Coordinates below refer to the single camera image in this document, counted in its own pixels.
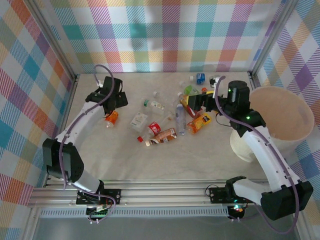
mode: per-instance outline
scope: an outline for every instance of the beige bin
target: beige bin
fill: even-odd
[[[263,117],[274,144],[284,158],[311,133],[315,117],[300,97],[281,87],[266,86],[250,94],[250,107]],[[256,156],[235,130],[230,136],[234,153],[244,161],[252,162]]]

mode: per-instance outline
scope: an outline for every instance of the marble surface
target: marble surface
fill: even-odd
[[[249,179],[265,179],[266,176],[259,163],[248,163],[238,158],[230,147],[231,128],[221,126],[214,120],[214,112],[209,113],[213,119],[210,124],[197,134],[187,133],[177,139],[159,145],[147,147],[137,141],[137,132],[132,130],[130,122],[139,111],[143,110],[141,98],[153,98],[153,91],[158,91],[158,102],[174,111],[173,102],[178,92],[183,92],[180,81],[189,81],[193,73],[116,73],[114,76],[123,80],[129,104],[118,108],[118,120],[113,128],[106,128],[106,122],[101,119],[84,141],[79,153],[85,169],[101,180],[151,180],[151,179],[229,179],[239,175]],[[209,77],[217,73],[206,73],[206,83]],[[225,75],[219,94],[227,95],[228,82],[242,80],[249,83],[246,72],[218,73]],[[104,80],[105,74],[97,74]],[[93,74],[82,74],[78,81],[71,110],[69,124],[81,110],[85,98],[97,88]],[[187,122],[192,118],[186,114]],[[159,116],[152,114],[149,121]],[[228,124],[223,116],[218,116],[220,123]],[[175,127],[173,120],[167,128]]]

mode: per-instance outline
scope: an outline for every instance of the green bottle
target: green bottle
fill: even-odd
[[[185,95],[192,96],[201,94],[194,86],[188,85],[185,81],[181,81],[179,85],[184,88]]]

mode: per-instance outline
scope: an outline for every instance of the plaid fabric backdrop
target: plaid fabric backdrop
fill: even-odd
[[[285,0],[37,2],[75,72],[228,72],[253,66]]]
[[[0,0],[0,240],[14,240],[44,172],[71,80],[22,0]]]
[[[291,167],[314,188],[306,208],[320,238],[320,0],[300,0],[258,74],[263,86],[286,88],[304,99],[314,130],[295,151]]]

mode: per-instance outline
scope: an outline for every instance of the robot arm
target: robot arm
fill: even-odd
[[[217,83],[214,79],[210,80],[210,85],[216,91]],[[297,191],[299,211],[306,207],[313,187],[308,181],[302,182],[288,166],[273,143],[265,121],[257,111],[250,109],[249,93],[245,82],[231,81],[227,97],[217,97],[219,107],[212,92],[189,96],[187,103],[193,110],[199,110],[204,106],[207,112],[214,110],[221,114],[223,111],[224,115],[230,118],[232,128],[252,149],[267,177],[269,186],[254,183],[244,176],[229,179],[224,188],[228,200],[246,198],[260,205],[271,220],[276,220],[296,211],[293,185]]]
[[[59,149],[64,137],[66,137],[62,149],[66,180],[69,184],[74,184],[76,187],[91,193],[100,191],[104,184],[85,170],[84,163],[79,155],[81,145],[105,114],[111,114],[114,109],[128,105],[126,94],[122,92],[122,81],[115,78],[115,87],[110,97],[101,105],[93,108],[109,94],[111,85],[111,78],[106,77],[103,86],[87,96],[86,103],[84,103],[80,113],[72,123],[55,139],[47,138],[42,144],[43,159],[47,172],[54,177],[62,179]]]

